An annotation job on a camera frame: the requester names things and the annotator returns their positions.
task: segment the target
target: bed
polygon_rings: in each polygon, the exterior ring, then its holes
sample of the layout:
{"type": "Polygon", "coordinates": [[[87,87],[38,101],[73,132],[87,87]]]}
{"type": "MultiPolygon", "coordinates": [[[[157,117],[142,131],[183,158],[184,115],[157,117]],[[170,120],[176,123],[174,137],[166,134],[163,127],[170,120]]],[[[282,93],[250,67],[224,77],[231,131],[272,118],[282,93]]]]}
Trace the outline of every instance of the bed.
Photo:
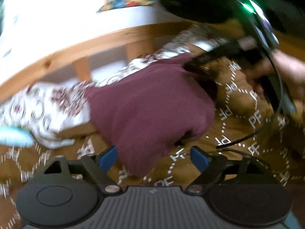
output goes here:
{"type": "MultiPolygon", "coordinates": [[[[155,14],[156,11],[155,7],[131,9],[134,12],[137,9],[137,13],[146,11],[147,15],[155,14]]],[[[104,13],[108,13],[107,16],[111,16],[118,13],[117,11],[127,13],[131,10],[122,9],[104,13]]],[[[73,38],[73,42],[65,42],[64,44],[56,44],[54,40],[53,44],[48,48],[48,52],[40,52],[34,57],[31,55],[33,52],[30,51],[31,47],[27,49],[19,48],[19,52],[16,51],[16,53],[12,51],[1,63],[9,71],[4,71],[0,74],[0,101],[4,102],[10,99],[24,87],[36,83],[44,76],[66,65],[74,67],[79,81],[90,81],[92,78],[88,57],[92,54],[125,46],[128,62],[132,62],[134,59],[147,59],[147,56],[149,59],[149,56],[154,56],[151,54],[157,50],[153,44],[155,38],[180,35],[178,38],[183,43],[186,43],[184,34],[194,33],[197,27],[200,27],[200,25],[191,26],[191,22],[182,21],[179,18],[174,18],[176,21],[173,22],[173,18],[168,17],[168,15],[167,18],[160,17],[162,19],[157,23],[155,18],[145,22],[139,19],[137,22],[123,23],[121,28],[115,28],[112,25],[113,21],[109,21],[107,30],[103,29],[104,31],[99,31],[98,33],[87,32],[87,34],[80,34],[78,38],[73,38]],[[15,61],[19,63],[22,60],[21,57],[24,57],[25,65],[18,65],[18,68],[13,68],[15,67],[15,61]]],[[[243,34],[236,21],[212,26],[226,37],[236,38],[243,34]]],[[[305,44],[302,41],[289,39],[280,33],[277,36],[281,50],[305,60],[305,54],[302,50],[305,44]]],[[[4,41],[1,42],[4,39],[4,37],[0,39],[1,46],[5,45],[4,41]]],[[[25,43],[24,39],[20,41],[19,46],[21,43],[25,43]]],[[[39,46],[40,49],[43,48],[43,44],[39,41],[35,43],[35,46],[39,46]]],[[[191,52],[191,48],[190,45],[187,45],[185,50],[191,52]]],[[[215,146],[241,138],[253,132],[254,129],[263,126],[268,121],[268,118],[273,113],[271,107],[256,97],[256,94],[246,83],[238,63],[224,58],[209,65],[209,68],[210,71],[219,73],[215,80],[218,84],[217,113],[209,132],[196,142],[177,146],[143,179],[130,177],[124,166],[115,165],[108,174],[118,184],[123,187],[134,184],[187,186],[199,175],[198,170],[191,164],[189,159],[189,151],[192,145],[198,145],[209,153],[215,153],[215,146]]],[[[72,146],[54,150],[47,149],[41,144],[36,144],[32,148],[26,149],[0,146],[0,183],[2,188],[2,193],[0,191],[0,210],[4,211],[4,208],[6,208],[6,212],[0,215],[1,227],[19,228],[20,217],[14,204],[16,192],[49,159],[57,155],[64,155],[68,159],[77,159],[90,153],[98,154],[108,147],[90,125],[64,130],[60,132],[60,135],[62,138],[75,137],[76,141],[72,146]]],[[[295,150],[291,146],[292,144],[298,145],[303,140],[303,127],[293,121],[288,123],[285,118],[279,116],[270,130],[233,146],[237,150],[268,161],[274,176],[283,185],[287,187],[291,185],[291,190],[295,196],[296,205],[294,209],[297,216],[302,214],[302,209],[298,204],[301,204],[302,201],[304,202],[304,197],[296,187],[304,186],[305,184],[303,172],[305,163],[304,160],[296,156],[295,150]]],[[[239,154],[235,153],[226,153],[226,155],[231,159],[241,158],[239,154]]]]}

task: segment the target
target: human hand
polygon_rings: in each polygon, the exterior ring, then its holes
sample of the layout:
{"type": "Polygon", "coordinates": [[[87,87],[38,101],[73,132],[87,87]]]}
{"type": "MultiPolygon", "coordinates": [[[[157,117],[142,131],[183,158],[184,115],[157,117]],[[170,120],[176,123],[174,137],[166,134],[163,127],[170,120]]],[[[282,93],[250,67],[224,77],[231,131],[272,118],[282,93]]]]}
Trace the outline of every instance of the human hand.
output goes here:
{"type": "MultiPolygon", "coordinates": [[[[293,99],[305,98],[305,63],[276,50],[272,54],[274,64],[279,71],[282,81],[287,84],[290,95],[293,99]]],[[[252,86],[260,98],[264,98],[263,88],[257,80],[269,74],[274,73],[270,61],[265,58],[256,63],[252,68],[243,70],[247,82],[252,86]]]]}

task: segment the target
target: brown bed sheet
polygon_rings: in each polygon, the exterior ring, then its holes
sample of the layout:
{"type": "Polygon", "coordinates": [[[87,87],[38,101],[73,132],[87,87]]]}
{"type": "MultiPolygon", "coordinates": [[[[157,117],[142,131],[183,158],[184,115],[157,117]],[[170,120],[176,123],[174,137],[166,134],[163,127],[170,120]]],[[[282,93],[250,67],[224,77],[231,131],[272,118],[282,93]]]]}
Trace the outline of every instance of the brown bed sheet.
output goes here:
{"type": "MultiPolygon", "coordinates": [[[[229,60],[225,58],[210,65],[210,71],[215,70],[220,74],[216,78],[216,81],[219,82],[217,113],[213,126],[205,136],[198,141],[189,142],[185,146],[175,147],[144,179],[129,177],[127,171],[119,163],[112,167],[108,173],[109,176],[123,187],[135,184],[185,187],[199,175],[189,158],[192,145],[198,145],[210,154],[215,153],[215,147],[221,142],[225,144],[228,139],[233,141],[253,132],[250,121],[254,120],[255,113],[257,117],[261,115],[260,123],[256,121],[254,124],[256,129],[263,126],[273,114],[271,107],[258,98],[256,104],[255,100],[246,93],[246,91],[249,93],[251,88],[246,83],[244,75],[240,71],[234,70],[233,77],[231,68],[229,60]],[[225,84],[230,84],[232,78],[240,91],[235,90],[227,99],[229,88],[225,84]]],[[[61,136],[67,138],[73,136],[77,138],[77,141],[73,146],[52,151],[40,145],[20,150],[0,146],[0,183],[4,186],[8,184],[7,196],[0,195],[0,226],[3,228],[20,228],[20,217],[16,211],[14,199],[17,191],[24,185],[21,181],[21,173],[23,178],[27,172],[29,172],[28,175],[31,175],[33,171],[35,174],[44,166],[45,161],[57,155],[64,155],[67,159],[77,159],[81,152],[88,150],[86,146],[89,139],[92,140],[96,154],[107,148],[107,144],[90,124],[66,130],[61,133],[61,136]]],[[[277,117],[267,130],[232,147],[246,153],[250,153],[249,150],[251,150],[255,156],[270,163],[275,177],[292,191],[293,210],[303,227],[305,227],[303,217],[305,161],[296,149],[304,147],[304,139],[303,127],[292,121],[287,124],[287,120],[277,117]]],[[[226,152],[224,155],[230,159],[241,159],[241,156],[236,153],[226,152]]]]}

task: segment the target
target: blue gripper pad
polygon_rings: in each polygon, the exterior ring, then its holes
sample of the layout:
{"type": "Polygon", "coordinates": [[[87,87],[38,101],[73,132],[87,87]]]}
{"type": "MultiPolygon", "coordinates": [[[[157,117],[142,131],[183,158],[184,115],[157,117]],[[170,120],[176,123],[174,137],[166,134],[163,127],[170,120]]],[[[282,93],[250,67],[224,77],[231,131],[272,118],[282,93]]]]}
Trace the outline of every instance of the blue gripper pad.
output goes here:
{"type": "Polygon", "coordinates": [[[197,170],[200,171],[200,173],[204,172],[206,168],[208,168],[210,160],[201,154],[196,148],[192,147],[191,148],[191,162],[197,170]]]}
{"type": "Polygon", "coordinates": [[[114,146],[100,158],[99,167],[102,171],[108,172],[116,161],[117,148],[114,146]]]}

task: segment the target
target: maroon garment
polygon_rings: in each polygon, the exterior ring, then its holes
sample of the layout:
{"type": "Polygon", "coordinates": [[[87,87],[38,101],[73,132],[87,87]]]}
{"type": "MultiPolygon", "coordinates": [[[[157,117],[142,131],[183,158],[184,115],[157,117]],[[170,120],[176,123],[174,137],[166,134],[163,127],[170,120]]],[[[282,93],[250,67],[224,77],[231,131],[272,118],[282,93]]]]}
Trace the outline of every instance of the maroon garment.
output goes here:
{"type": "Polygon", "coordinates": [[[199,139],[213,123],[213,100],[183,69],[190,60],[186,53],[158,60],[119,82],[86,90],[92,124],[135,176],[148,174],[175,142],[199,139]]]}

